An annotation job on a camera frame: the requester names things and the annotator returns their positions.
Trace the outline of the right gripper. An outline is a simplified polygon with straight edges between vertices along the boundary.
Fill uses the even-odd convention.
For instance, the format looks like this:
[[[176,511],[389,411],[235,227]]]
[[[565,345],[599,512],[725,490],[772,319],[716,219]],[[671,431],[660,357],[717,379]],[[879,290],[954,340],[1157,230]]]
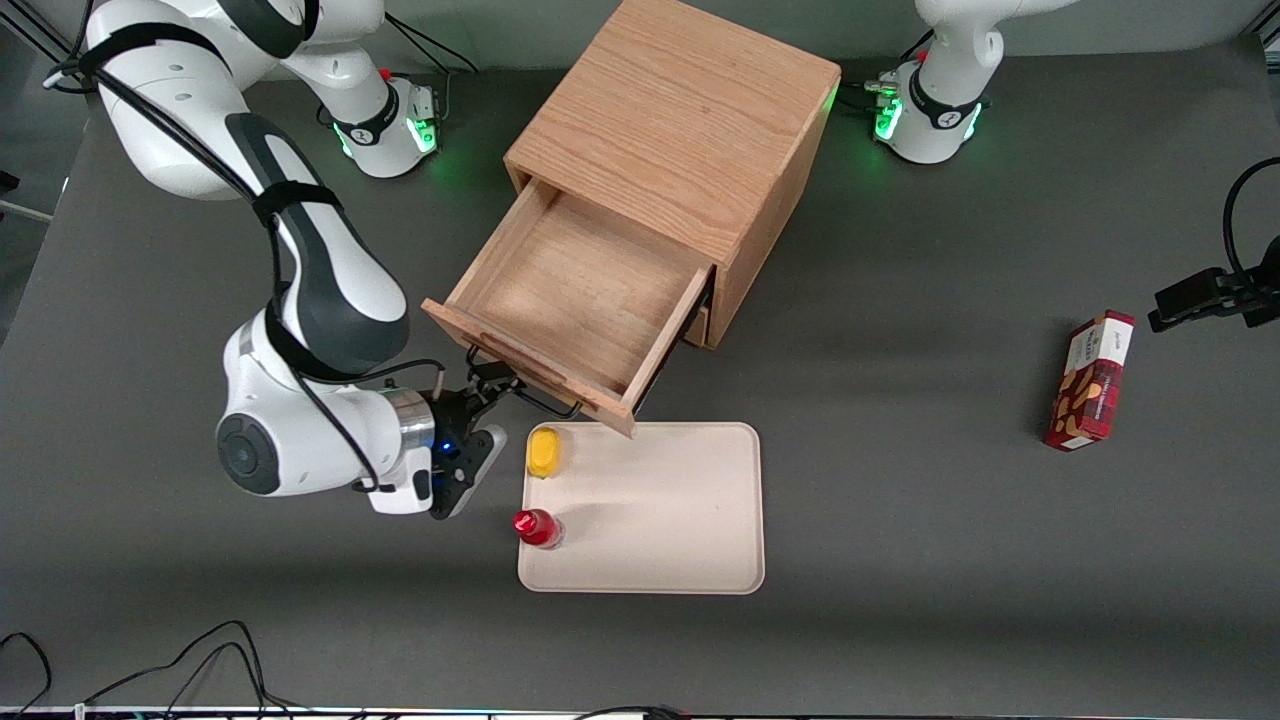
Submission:
[[[506,446],[506,432],[480,420],[524,382],[506,363],[470,365],[468,387],[443,391],[429,402],[434,419],[429,515],[445,520],[461,512]]]

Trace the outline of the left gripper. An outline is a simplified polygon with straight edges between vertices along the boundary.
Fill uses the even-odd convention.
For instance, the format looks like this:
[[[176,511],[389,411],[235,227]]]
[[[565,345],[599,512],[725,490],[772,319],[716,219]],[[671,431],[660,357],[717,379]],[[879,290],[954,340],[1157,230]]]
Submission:
[[[1210,316],[1240,315],[1256,328],[1279,319],[1279,243],[1274,238],[1258,265],[1245,269],[1231,250],[1231,268],[1206,268],[1155,293],[1148,314],[1152,332]]]

